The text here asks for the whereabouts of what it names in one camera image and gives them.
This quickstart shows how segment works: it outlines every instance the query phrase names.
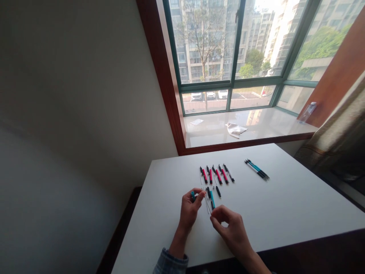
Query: water bottle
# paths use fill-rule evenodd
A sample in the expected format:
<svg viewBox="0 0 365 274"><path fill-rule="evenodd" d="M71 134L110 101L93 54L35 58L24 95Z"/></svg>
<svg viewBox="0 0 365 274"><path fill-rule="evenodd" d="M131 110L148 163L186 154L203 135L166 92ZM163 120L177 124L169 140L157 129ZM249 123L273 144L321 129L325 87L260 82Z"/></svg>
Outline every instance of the water bottle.
<svg viewBox="0 0 365 274"><path fill-rule="evenodd" d="M307 106L303 114L299 117L298 122L300 124L305 124L305 122L308 120L309 116L312 114L316 106L317 106L316 102L311 102L311 104Z"/></svg>

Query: right hand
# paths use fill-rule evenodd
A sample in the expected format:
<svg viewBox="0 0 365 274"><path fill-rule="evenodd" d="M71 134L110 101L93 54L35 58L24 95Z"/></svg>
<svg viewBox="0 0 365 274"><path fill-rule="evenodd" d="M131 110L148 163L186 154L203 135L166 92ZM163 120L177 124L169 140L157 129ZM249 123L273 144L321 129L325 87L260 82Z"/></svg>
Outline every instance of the right hand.
<svg viewBox="0 0 365 274"><path fill-rule="evenodd" d="M248 240L240 214L220 205L212 211L210 220L229 250L241 263L254 256L255 252ZM228 227L225 228L221 225L223 221L228 223Z"/></svg>

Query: plaid sleeve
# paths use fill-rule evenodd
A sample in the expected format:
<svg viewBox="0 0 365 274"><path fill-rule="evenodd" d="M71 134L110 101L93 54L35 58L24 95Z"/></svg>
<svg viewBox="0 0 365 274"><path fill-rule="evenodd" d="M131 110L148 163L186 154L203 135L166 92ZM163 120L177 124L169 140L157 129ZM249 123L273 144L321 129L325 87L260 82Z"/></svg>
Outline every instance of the plaid sleeve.
<svg viewBox="0 0 365 274"><path fill-rule="evenodd" d="M166 248L161 251L160 258L153 270L154 274L181 274L185 273L187 263L189 262L188 256L184 254L183 259L178 259L168 253Z"/></svg>

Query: white cloth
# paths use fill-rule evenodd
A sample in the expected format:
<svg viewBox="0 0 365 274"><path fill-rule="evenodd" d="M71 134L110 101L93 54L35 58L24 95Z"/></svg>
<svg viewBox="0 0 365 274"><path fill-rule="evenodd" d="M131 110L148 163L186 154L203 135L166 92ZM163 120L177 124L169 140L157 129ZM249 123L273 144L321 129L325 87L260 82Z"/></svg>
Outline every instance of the white cloth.
<svg viewBox="0 0 365 274"><path fill-rule="evenodd" d="M237 124L235 124L235 123L230 123L230 122L228 122L227 124L226 124L226 126L227 126L227 129L228 129L228 133L229 133L229 135L231 135L231 136L233 136L233 137L235 137L235 138L237 138L237 139L239 139L240 138L240 134L242 133L242 132L244 132L244 131L246 131L247 130L247 128L245 128L245 127L241 127L241 126L239 126L239 125L237 125Z"/></svg>

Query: white windowsill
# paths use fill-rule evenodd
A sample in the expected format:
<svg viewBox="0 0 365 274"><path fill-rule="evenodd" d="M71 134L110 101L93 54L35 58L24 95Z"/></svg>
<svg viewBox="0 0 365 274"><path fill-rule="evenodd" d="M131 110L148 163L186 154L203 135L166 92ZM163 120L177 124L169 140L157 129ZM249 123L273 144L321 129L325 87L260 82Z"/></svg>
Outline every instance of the white windowsill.
<svg viewBox="0 0 365 274"><path fill-rule="evenodd" d="M204 120L192 125L196 119ZM228 134L227 122L247 128L237 139ZM276 108L262 108L184 117L186 148L257 140L316 132L317 127L299 124L296 117Z"/></svg>

